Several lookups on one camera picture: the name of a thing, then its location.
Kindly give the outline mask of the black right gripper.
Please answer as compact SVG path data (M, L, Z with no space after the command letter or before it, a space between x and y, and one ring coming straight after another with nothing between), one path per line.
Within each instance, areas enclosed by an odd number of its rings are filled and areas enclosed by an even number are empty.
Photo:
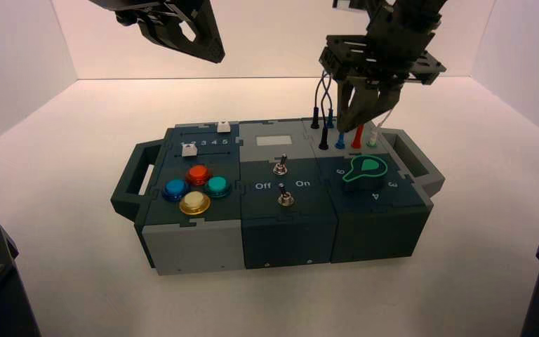
M341 133L392 110L402 83L432 84L446 71L427 47L441 24L439 9L365 9L364 35L328 35L319 62L338 84ZM370 86L400 84L379 90Z

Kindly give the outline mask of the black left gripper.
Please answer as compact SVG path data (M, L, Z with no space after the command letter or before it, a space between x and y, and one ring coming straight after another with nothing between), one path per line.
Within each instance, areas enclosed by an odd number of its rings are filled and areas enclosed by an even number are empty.
M124 27L138 24L152 43L209 62L225 51L210 1L91 0L114 11Z

